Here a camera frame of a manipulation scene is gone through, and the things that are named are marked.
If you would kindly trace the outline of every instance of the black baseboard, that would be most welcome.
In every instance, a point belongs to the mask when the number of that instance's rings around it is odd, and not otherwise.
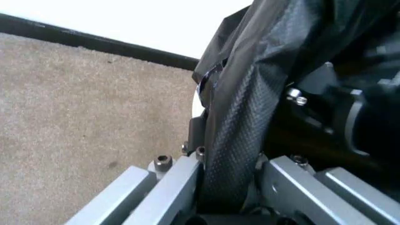
[[[82,46],[91,50],[133,57],[182,69],[194,70],[199,62],[197,59],[182,55],[128,44],[74,30],[67,30],[61,27],[4,14],[0,14],[0,32],[74,47]]]

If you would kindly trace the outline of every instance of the silver metal bar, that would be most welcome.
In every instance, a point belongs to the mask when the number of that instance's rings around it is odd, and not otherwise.
[[[199,161],[182,156],[132,212],[124,225],[169,225],[193,204]]]
[[[374,224],[286,156],[264,163],[262,194],[279,213],[315,224]]]
[[[154,173],[131,166],[66,224],[121,224],[156,183]]]
[[[400,204],[343,168],[316,178],[377,224],[400,224]]]

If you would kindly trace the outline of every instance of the black fabric cover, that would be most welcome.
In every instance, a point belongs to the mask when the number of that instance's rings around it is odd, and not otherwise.
[[[399,0],[255,0],[223,20],[193,79],[208,112],[199,210],[238,212],[285,83],[329,61]]]

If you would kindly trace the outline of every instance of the silver nut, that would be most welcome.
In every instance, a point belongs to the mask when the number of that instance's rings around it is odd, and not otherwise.
[[[292,99],[295,99],[297,97],[300,97],[301,96],[301,91],[298,90],[298,89],[295,89],[295,88],[291,88],[291,89],[288,90],[287,94],[288,94],[287,98],[289,100],[292,100]]]
[[[299,167],[305,169],[308,166],[308,159],[299,155],[292,155],[290,158],[295,162]]]
[[[204,162],[206,155],[206,148],[204,146],[199,146],[196,148],[196,159],[200,162]]]
[[[299,106],[303,106],[307,103],[307,98],[305,97],[297,97],[296,98],[296,104]]]
[[[187,145],[188,145],[188,144],[189,144],[188,142],[184,142],[184,143],[182,144],[182,146],[181,146],[182,154],[187,154]]]
[[[154,159],[154,167],[159,172],[167,172],[172,167],[170,155],[160,155]]]

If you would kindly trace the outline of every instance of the beige carpet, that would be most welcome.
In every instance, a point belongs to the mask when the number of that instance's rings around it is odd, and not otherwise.
[[[0,34],[0,223],[62,224],[129,165],[180,154],[191,72]]]

